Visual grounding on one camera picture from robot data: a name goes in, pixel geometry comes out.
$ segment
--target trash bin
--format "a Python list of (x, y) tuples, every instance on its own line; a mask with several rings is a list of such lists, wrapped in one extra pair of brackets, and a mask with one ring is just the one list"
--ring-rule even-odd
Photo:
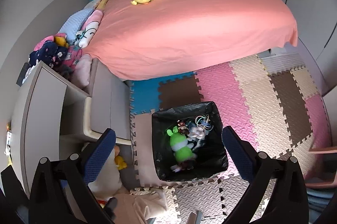
[[(177, 125), (178, 120), (209, 115), (214, 126), (205, 137), (202, 147), (195, 151), (197, 158), (193, 169), (173, 172), (177, 164), (170, 147), (166, 130)], [(170, 108), (152, 114), (152, 150), (158, 177), (163, 181), (194, 181), (207, 179), (228, 168), (228, 159), (222, 143), (222, 122), (218, 108), (213, 101)]]

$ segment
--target foam puzzle mat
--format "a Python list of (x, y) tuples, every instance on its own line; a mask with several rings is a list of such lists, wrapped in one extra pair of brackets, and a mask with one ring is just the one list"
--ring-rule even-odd
[[(131, 135), (140, 185), (174, 189), (172, 200), (177, 206), (172, 219), (166, 216), (158, 223), (186, 223), (189, 213), (197, 209), (203, 212), (201, 223), (222, 223), (248, 183), (241, 179), (229, 155), (227, 171), (213, 180), (186, 184), (159, 180), (152, 155), (151, 112), (179, 103), (213, 101), (223, 126), (232, 126), (241, 139), (270, 157), (286, 160), (296, 156), (305, 178), (312, 177), (319, 165), (319, 158), (309, 154), (309, 148), (326, 147), (330, 142), (321, 95), (304, 66), (269, 73), (253, 55), (195, 72), (135, 81), (131, 91)], [(263, 214), (274, 184), (271, 180), (254, 219)]]

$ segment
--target blue foam mat tile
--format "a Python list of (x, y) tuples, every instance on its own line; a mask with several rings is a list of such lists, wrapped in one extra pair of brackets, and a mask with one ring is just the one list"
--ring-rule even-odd
[(184, 76), (191, 77), (193, 72), (187, 72), (177, 75), (153, 78), (142, 81), (132, 81), (131, 90), (131, 112), (133, 114), (150, 113), (151, 109), (159, 110), (159, 83), (182, 79)]

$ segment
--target pink bed sheet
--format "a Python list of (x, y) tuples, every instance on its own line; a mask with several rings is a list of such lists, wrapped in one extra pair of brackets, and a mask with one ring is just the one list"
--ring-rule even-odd
[(281, 0), (109, 0), (83, 52), (119, 78), (195, 71), (269, 48), (297, 45), (297, 24)]

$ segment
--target armrest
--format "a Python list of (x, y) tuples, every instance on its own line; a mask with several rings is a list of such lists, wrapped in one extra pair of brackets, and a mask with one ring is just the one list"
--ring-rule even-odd
[(309, 153), (311, 154), (332, 154), (337, 153), (337, 146), (326, 147), (326, 148), (310, 148)]

